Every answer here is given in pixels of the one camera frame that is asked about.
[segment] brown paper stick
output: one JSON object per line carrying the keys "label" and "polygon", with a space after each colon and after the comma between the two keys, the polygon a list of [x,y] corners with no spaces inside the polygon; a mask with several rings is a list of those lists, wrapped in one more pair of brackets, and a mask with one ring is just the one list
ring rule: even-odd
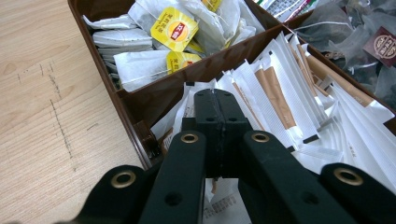
{"label": "brown paper stick", "polygon": [[306,84],[308,84],[309,90],[311,90],[311,92],[314,95],[314,97],[318,96],[317,92],[315,91],[315,88],[314,88],[313,80],[311,79],[311,76],[308,75],[308,70],[307,70],[305,64],[303,64],[301,62],[301,60],[298,57],[296,51],[291,47],[291,45],[289,45],[289,48],[291,50],[291,53],[293,54],[294,59],[296,60],[296,62],[298,64],[298,66],[300,67],[301,72],[303,73],[303,77],[305,79]]}
{"label": "brown paper stick", "polygon": [[251,108],[250,103],[246,100],[246,96],[244,93],[242,93],[241,89],[239,89],[238,85],[236,83],[233,83],[233,87],[236,89],[238,94],[241,96],[241,98],[244,100],[245,104],[247,105],[248,110],[250,110],[251,114],[253,115],[253,118],[257,121],[259,124],[260,128],[265,131],[264,127],[262,127],[262,124],[260,123],[259,119],[257,118],[256,114],[253,112],[253,109]]}
{"label": "brown paper stick", "polygon": [[314,84],[314,87],[317,88],[318,91],[320,91],[324,96],[328,97],[329,93],[327,93],[325,90],[323,90],[321,87],[319,87],[317,84]]}
{"label": "brown paper stick", "polygon": [[348,81],[346,81],[343,77],[334,72],[330,67],[328,67],[323,62],[319,61],[314,56],[310,55],[306,57],[309,66],[312,71],[318,76],[330,76],[334,81],[336,81],[341,88],[344,89],[350,96],[352,96],[359,104],[366,107],[369,105],[374,99],[368,96],[366,93],[362,92],[358,88],[354,87]]}
{"label": "brown paper stick", "polygon": [[286,102],[285,96],[280,88],[279,81],[276,77],[274,67],[270,67],[267,70],[260,69],[256,72],[256,78],[259,80],[262,88],[265,91],[271,105],[274,107],[277,116],[282,121],[285,129],[296,126],[293,115],[291,114],[288,103]]}

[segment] tea bag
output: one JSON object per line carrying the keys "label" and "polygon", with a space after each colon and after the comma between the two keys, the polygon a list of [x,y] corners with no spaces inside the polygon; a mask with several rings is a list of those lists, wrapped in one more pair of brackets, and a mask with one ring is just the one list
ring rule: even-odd
{"label": "tea bag", "polygon": [[99,48],[150,48],[152,38],[141,29],[99,31],[93,34],[93,42]]}
{"label": "tea bag", "polygon": [[231,46],[241,41],[244,41],[250,37],[253,37],[255,34],[256,34],[256,28],[253,26],[247,26],[246,20],[241,18],[241,20],[239,20],[236,34],[231,40]]}
{"label": "tea bag", "polygon": [[122,87],[134,91],[167,75],[169,50],[125,52],[114,56]]}
{"label": "tea bag", "polygon": [[329,41],[341,43],[352,34],[353,28],[347,14],[336,4],[315,8],[299,28],[298,36],[320,51],[332,51]]}
{"label": "tea bag", "polygon": [[396,110],[396,68],[382,67],[376,83],[375,96]]}
{"label": "tea bag", "polygon": [[[186,10],[178,0],[136,0],[129,9],[128,15],[142,27],[144,31],[151,35],[151,27],[167,7],[174,7],[191,19],[194,19],[190,12]],[[153,46],[158,50],[169,50],[168,47],[155,39],[153,39]]]}
{"label": "tea bag", "polygon": [[199,0],[180,0],[180,3],[198,21],[199,31],[194,38],[205,50],[205,54],[211,55],[222,50],[225,47],[226,39],[219,16],[209,11]]}
{"label": "tea bag", "polygon": [[241,17],[239,0],[222,0],[216,14],[220,17],[220,23],[224,30],[224,38],[230,41],[236,34]]}
{"label": "tea bag", "polygon": [[90,21],[86,16],[82,16],[82,19],[94,30],[129,30],[137,28],[136,22],[128,14],[94,22]]}
{"label": "tea bag", "polygon": [[102,55],[116,55],[123,52],[139,52],[139,51],[149,51],[153,50],[152,46],[131,46],[131,47],[121,47],[121,48],[99,48],[98,51]]}
{"label": "tea bag", "polygon": [[259,20],[257,20],[256,16],[251,12],[245,0],[238,0],[238,2],[239,8],[241,9],[241,18],[246,21],[247,26],[252,26],[256,28],[256,34],[264,32],[265,28],[262,26]]}

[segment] white packet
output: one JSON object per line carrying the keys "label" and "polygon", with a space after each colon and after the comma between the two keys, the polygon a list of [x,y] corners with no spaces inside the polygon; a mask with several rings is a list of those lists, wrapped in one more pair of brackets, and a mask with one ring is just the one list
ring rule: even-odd
{"label": "white packet", "polygon": [[396,137],[382,124],[376,122],[376,118],[364,113],[350,95],[334,84],[333,91],[340,99],[340,104],[346,111],[351,123],[356,127],[362,141],[368,147],[385,176],[392,183],[393,192],[396,192]]}
{"label": "white packet", "polygon": [[85,15],[82,16],[82,19],[94,30],[129,30],[137,28],[136,22],[128,14],[94,22],[90,21]]}
{"label": "white packet", "polygon": [[199,30],[194,38],[205,50],[205,55],[221,51],[225,47],[226,39],[219,16],[207,9],[200,0],[180,0],[180,3],[198,22]]}
{"label": "white packet", "polygon": [[[172,127],[175,127],[177,112],[178,110],[180,110],[180,108],[183,108],[183,105],[187,101],[187,96],[189,95],[190,89],[190,86],[184,85],[184,93],[181,100],[177,102],[177,104],[174,105],[174,107],[172,107],[172,109],[165,116],[163,116],[163,118],[161,118],[151,127],[151,131],[154,133],[157,139],[162,138],[166,134],[166,132],[168,132]],[[172,135],[175,136],[175,134],[180,132],[180,129],[173,130],[172,132]]]}
{"label": "white packet", "polygon": [[131,46],[131,47],[120,47],[113,49],[98,49],[99,53],[102,55],[116,55],[124,52],[139,52],[139,51],[149,51],[153,50],[152,46]]}
{"label": "white packet", "polygon": [[394,118],[394,114],[386,107],[381,105],[377,100],[373,99],[366,93],[354,87],[343,77],[335,73],[326,64],[322,63],[317,58],[312,56],[308,52],[307,46],[303,46],[303,48],[305,51],[305,57],[308,60],[310,68],[313,70],[315,74],[317,74],[317,76],[321,77],[321,80],[329,79],[336,81],[343,90],[345,90],[351,97],[353,97],[359,104],[361,104],[364,107],[364,110],[371,113],[381,123],[385,123],[388,120]]}
{"label": "white packet", "polygon": [[301,104],[304,104],[304,111],[311,120],[311,123],[313,123],[313,126],[315,128],[319,128],[320,127],[319,121],[321,120],[321,116],[317,115],[316,107],[318,107],[318,104],[315,101],[314,97],[312,96],[310,90],[306,89],[307,88],[306,83],[305,86],[300,86],[300,81],[297,80],[298,79],[297,76],[302,76],[301,70],[299,70],[298,67],[297,68],[294,67],[294,69],[292,68],[292,65],[293,63],[295,63],[295,60],[292,61],[286,58],[284,52],[282,51],[282,48],[279,46],[276,40],[273,39],[267,45],[267,47],[259,55],[259,57],[256,58],[255,62],[262,61],[262,58],[268,57],[270,52],[273,55],[274,54],[277,55],[276,57],[271,55],[271,58],[276,59],[275,61],[272,61],[272,63],[277,62],[276,63],[277,66],[275,67],[275,69],[277,69],[276,74],[278,76],[281,76],[282,79],[287,79],[289,81],[290,83],[289,88],[292,88],[294,91],[296,91],[295,97],[298,97],[300,99],[299,102]]}
{"label": "white packet", "polygon": [[247,101],[242,98],[241,94],[235,88],[234,85],[236,85],[236,84],[234,84],[234,80],[232,78],[231,71],[223,72],[222,78],[220,80],[218,80],[218,82],[216,84],[217,84],[216,88],[218,88],[220,90],[227,91],[235,97],[236,102],[239,104],[239,107],[241,108],[245,117],[249,121],[250,126],[252,127],[253,130],[271,132],[269,127],[264,128],[264,125],[262,125],[262,123],[258,119],[258,116],[256,116],[256,114],[254,113],[254,111],[260,111],[260,109],[257,108],[255,110],[253,110],[252,106],[247,104]]}
{"label": "white packet", "polygon": [[343,127],[348,133],[348,142],[350,150],[352,151],[352,158],[357,167],[361,168],[364,172],[378,180],[382,185],[395,192],[395,172],[389,173],[394,170],[393,166],[389,166],[391,161],[389,158],[384,157],[381,153],[382,150],[375,149],[375,140],[368,130],[364,130],[364,124],[361,123],[358,116],[354,114],[351,108],[351,102],[345,101],[348,96],[341,88],[331,88],[332,94],[340,101],[340,116],[343,121]]}
{"label": "white packet", "polygon": [[216,182],[214,197],[210,201],[205,198],[203,223],[251,223],[248,211],[238,190],[238,179],[219,178]]}
{"label": "white packet", "polygon": [[248,63],[243,63],[233,72],[233,78],[240,91],[244,94],[250,105],[257,105],[259,111],[254,113],[259,117],[260,122],[265,122],[265,127],[270,127],[271,132],[284,147],[297,147],[295,144],[295,136],[285,130],[279,116],[274,108],[261,84],[255,77],[253,71],[250,69]]}
{"label": "white packet", "polygon": [[296,83],[293,85],[290,82],[289,73],[284,70],[285,64],[279,60],[276,53],[274,52],[270,55],[270,58],[271,65],[275,69],[276,76],[279,80],[286,102],[290,107],[297,126],[303,131],[303,140],[318,135],[316,124],[306,112],[307,105],[300,98],[301,95],[299,95],[295,90]]}
{"label": "white packet", "polygon": [[134,91],[167,75],[169,50],[126,52],[114,55],[122,87]]}
{"label": "white packet", "polygon": [[323,147],[309,147],[304,151],[293,151],[291,154],[303,167],[316,174],[320,174],[323,166],[338,162],[338,158],[342,157],[341,152]]}
{"label": "white packet", "polygon": [[222,0],[216,14],[220,17],[224,39],[229,42],[235,36],[241,18],[238,0]]}
{"label": "white packet", "polygon": [[143,47],[152,46],[152,38],[144,30],[109,30],[99,31],[93,34],[93,42],[99,48],[117,47]]}
{"label": "white packet", "polygon": [[287,62],[289,62],[292,71],[292,73],[290,74],[290,80],[293,83],[297,84],[298,87],[300,87],[300,88],[297,87],[296,91],[298,92],[298,94],[303,96],[302,97],[303,102],[306,101],[307,106],[312,108],[312,112],[310,109],[307,109],[309,117],[312,120],[316,119],[318,123],[323,122],[324,120],[327,119],[327,116],[324,113],[324,110],[320,108],[320,102],[318,103],[318,99],[310,90],[309,85],[306,82],[306,79],[304,79],[303,72],[299,68],[297,62],[294,60],[294,56],[291,52],[288,42],[286,41],[286,37],[283,35],[283,32],[280,33],[280,35],[276,38],[276,41],[280,46],[281,51],[283,52],[284,59],[286,59]]}
{"label": "white packet", "polygon": [[250,37],[253,37],[255,34],[256,34],[256,28],[253,26],[247,26],[245,19],[241,18],[241,20],[239,20],[236,34],[231,40],[231,46],[241,41],[244,41]]}
{"label": "white packet", "polygon": [[294,50],[295,55],[297,56],[298,60],[302,64],[302,67],[303,67],[302,69],[304,69],[303,75],[305,76],[305,80],[306,80],[309,88],[313,90],[313,96],[319,106],[317,113],[319,113],[320,116],[323,116],[321,114],[323,112],[323,103],[320,101],[320,98],[318,97],[318,93],[316,91],[318,89],[318,87],[315,87],[315,82],[312,77],[311,69],[309,68],[309,64],[306,61],[306,58],[304,56],[304,50],[301,47],[300,40],[298,39],[297,34],[293,34],[293,33],[285,35],[285,40],[287,42],[289,42],[289,45],[291,46],[292,50]]}
{"label": "white packet", "polygon": [[239,8],[241,9],[241,18],[245,19],[247,22],[247,26],[253,26],[256,28],[256,34],[265,31],[265,28],[262,24],[257,20],[256,16],[250,11],[250,8],[246,4],[245,0],[238,0]]}

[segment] white tea bag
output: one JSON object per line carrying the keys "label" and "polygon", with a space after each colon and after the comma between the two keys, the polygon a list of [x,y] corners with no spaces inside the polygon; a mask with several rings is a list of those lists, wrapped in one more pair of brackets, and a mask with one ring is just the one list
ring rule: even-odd
{"label": "white tea bag", "polygon": [[122,87],[134,91],[167,75],[169,50],[126,52],[114,55]]}
{"label": "white tea bag", "polygon": [[211,55],[221,51],[225,47],[226,39],[219,16],[199,0],[180,0],[180,3],[198,22],[199,30],[194,38],[205,50],[205,54]]}
{"label": "white tea bag", "polygon": [[239,0],[222,0],[216,14],[219,15],[221,26],[224,30],[226,42],[230,41],[236,34],[241,18]]}
{"label": "white tea bag", "polygon": [[239,20],[236,34],[233,39],[231,39],[231,46],[236,45],[237,43],[244,41],[250,37],[253,37],[255,34],[256,28],[253,26],[247,26],[246,20],[241,18],[241,20]]}
{"label": "white tea bag", "polygon": [[82,16],[82,19],[94,30],[129,30],[137,28],[136,22],[128,14],[94,22],[90,21],[86,16]]}
{"label": "white tea bag", "polygon": [[99,31],[93,34],[93,42],[99,48],[118,48],[118,47],[143,47],[152,46],[152,38],[144,30],[111,30]]}
{"label": "white tea bag", "polygon": [[131,46],[131,47],[120,47],[120,48],[99,48],[98,51],[102,55],[111,55],[114,56],[116,54],[121,54],[123,52],[140,52],[140,51],[149,51],[153,50],[152,46]]}
{"label": "white tea bag", "polygon": [[256,34],[264,32],[265,28],[262,26],[259,20],[257,20],[256,16],[254,16],[254,14],[250,11],[250,8],[246,4],[245,0],[238,1],[239,7],[241,9],[241,18],[245,19],[247,26],[253,26],[256,28]]}

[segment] white paper sachet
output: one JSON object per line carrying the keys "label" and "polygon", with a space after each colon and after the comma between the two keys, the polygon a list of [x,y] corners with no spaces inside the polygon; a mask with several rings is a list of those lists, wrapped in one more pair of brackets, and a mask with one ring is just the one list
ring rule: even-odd
{"label": "white paper sachet", "polygon": [[249,121],[253,130],[261,130],[261,131],[271,132],[269,127],[264,128],[262,123],[259,121],[258,116],[255,115],[255,113],[254,113],[255,110],[253,110],[252,106],[249,105],[246,100],[244,100],[244,98],[242,97],[240,92],[238,92],[235,85],[236,84],[234,84],[234,80],[232,78],[231,71],[227,71],[227,72],[224,72],[222,78],[217,82],[216,88],[218,88],[220,90],[227,91],[235,97],[236,102],[241,107],[242,112],[244,113],[245,117],[247,117],[247,120]]}
{"label": "white paper sachet", "polygon": [[314,121],[314,123],[315,120],[317,120],[318,123],[323,122],[327,119],[327,116],[324,113],[323,109],[320,108],[320,104],[318,104],[317,99],[315,98],[316,95],[314,95],[315,92],[311,90],[307,79],[304,78],[303,71],[299,69],[299,66],[294,59],[290,46],[286,41],[285,36],[283,35],[283,32],[280,33],[280,35],[276,38],[276,42],[278,43],[281,52],[283,52],[283,59],[285,59],[286,62],[288,62],[288,64],[290,65],[290,81],[297,84],[297,87],[295,88],[297,93],[301,95],[304,104],[306,101],[306,106],[309,107],[307,108],[308,116]]}
{"label": "white paper sachet", "polygon": [[283,126],[278,114],[272,107],[271,101],[262,89],[255,74],[250,69],[250,65],[248,63],[243,63],[239,66],[233,72],[233,78],[235,84],[243,95],[245,95],[249,104],[257,105],[259,110],[254,111],[254,113],[258,116],[260,122],[265,122],[265,127],[271,129],[270,133],[275,135],[284,147],[297,147],[296,139],[293,137],[295,134],[290,134],[293,130],[289,132]]}
{"label": "white paper sachet", "polygon": [[374,116],[365,113],[362,106],[356,102],[337,84],[332,88],[344,108],[347,118],[355,127],[357,134],[367,147],[366,154],[372,155],[382,172],[391,183],[387,186],[396,192],[396,137],[381,123],[376,122]]}
{"label": "white paper sachet", "polygon": [[394,114],[386,107],[381,105],[377,100],[354,87],[343,77],[335,73],[326,64],[312,56],[307,50],[307,45],[303,45],[303,49],[310,68],[318,78],[321,80],[330,80],[328,81],[329,85],[332,80],[336,81],[342,89],[344,89],[352,98],[354,98],[360,105],[363,106],[364,110],[371,113],[379,122],[385,123],[388,120],[394,118]]}
{"label": "white paper sachet", "polygon": [[144,30],[111,30],[99,31],[93,34],[93,42],[99,48],[118,48],[118,47],[143,47],[152,46],[152,38]]}
{"label": "white paper sachet", "polygon": [[285,72],[284,65],[273,52],[270,55],[271,65],[274,67],[280,87],[288,103],[291,113],[297,123],[297,126],[303,131],[303,139],[311,138],[318,135],[315,123],[311,120],[306,112],[308,105],[304,102],[295,90],[295,86],[290,80],[288,73]]}
{"label": "white paper sachet", "polygon": [[203,223],[251,223],[248,211],[238,190],[238,179],[219,178],[216,182],[214,197],[210,201],[205,198]]}
{"label": "white paper sachet", "polygon": [[136,22],[127,14],[94,22],[90,21],[85,15],[82,16],[82,19],[94,30],[129,30],[137,27]]}
{"label": "white paper sachet", "polygon": [[114,56],[122,87],[134,91],[167,75],[169,50],[125,52]]}

